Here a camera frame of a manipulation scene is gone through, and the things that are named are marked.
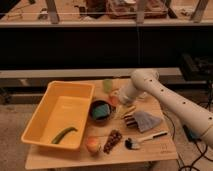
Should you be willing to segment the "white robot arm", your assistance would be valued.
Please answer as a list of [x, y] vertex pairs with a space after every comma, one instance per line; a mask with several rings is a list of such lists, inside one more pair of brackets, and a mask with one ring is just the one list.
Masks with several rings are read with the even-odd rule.
[[119, 101], [123, 105], [130, 105], [140, 94], [147, 92], [213, 149], [213, 113], [166, 88], [158, 78], [158, 72], [154, 69], [136, 69], [130, 81], [119, 89]]

